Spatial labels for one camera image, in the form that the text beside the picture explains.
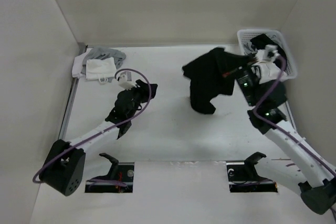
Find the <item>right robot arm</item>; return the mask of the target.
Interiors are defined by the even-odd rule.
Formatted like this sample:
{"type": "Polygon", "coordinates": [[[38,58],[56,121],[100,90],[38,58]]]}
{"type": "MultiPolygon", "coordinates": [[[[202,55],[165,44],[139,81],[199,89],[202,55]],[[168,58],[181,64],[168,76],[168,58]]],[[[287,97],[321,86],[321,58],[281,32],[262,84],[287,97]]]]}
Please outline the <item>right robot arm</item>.
{"type": "Polygon", "coordinates": [[[239,67],[235,79],[252,109],[247,113],[252,125],[275,143],[294,167],[254,153],[244,166],[251,180],[268,177],[298,194],[314,213],[322,215],[335,204],[335,166],[327,162],[298,134],[279,106],[286,103],[286,88],[279,79],[260,83],[253,67],[239,67]]]}

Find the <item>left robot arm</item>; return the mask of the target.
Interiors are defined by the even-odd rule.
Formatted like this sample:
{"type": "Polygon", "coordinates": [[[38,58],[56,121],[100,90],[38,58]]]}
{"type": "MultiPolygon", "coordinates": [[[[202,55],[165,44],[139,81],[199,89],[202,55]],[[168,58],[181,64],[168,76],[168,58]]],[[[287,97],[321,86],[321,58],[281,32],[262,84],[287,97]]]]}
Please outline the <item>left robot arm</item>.
{"type": "Polygon", "coordinates": [[[95,129],[73,140],[57,140],[38,173],[40,182],[64,196],[73,194],[83,179],[89,151],[123,137],[132,120],[155,98],[157,88],[156,83],[137,80],[129,89],[118,93],[114,108],[95,129]]]}

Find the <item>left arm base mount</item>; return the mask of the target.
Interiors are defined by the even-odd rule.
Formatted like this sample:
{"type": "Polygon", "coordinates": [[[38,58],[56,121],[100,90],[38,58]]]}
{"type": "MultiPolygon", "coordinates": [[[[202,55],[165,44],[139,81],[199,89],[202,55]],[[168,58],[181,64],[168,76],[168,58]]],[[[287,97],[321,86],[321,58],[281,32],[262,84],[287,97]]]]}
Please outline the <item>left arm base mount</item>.
{"type": "Polygon", "coordinates": [[[99,156],[108,160],[109,170],[106,165],[89,169],[89,171],[100,172],[100,174],[89,176],[85,184],[85,193],[132,193],[135,163],[119,162],[107,153],[100,153],[99,156]]]}

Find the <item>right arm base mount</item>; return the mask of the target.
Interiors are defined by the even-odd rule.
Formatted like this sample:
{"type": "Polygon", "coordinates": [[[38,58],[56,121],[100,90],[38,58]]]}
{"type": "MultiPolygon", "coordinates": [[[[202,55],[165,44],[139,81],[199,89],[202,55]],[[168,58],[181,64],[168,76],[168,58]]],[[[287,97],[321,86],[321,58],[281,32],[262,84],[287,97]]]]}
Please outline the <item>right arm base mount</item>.
{"type": "Polygon", "coordinates": [[[231,193],[277,193],[276,182],[258,175],[255,166],[266,155],[255,152],[244,161],[226,163],[231,193]]]}

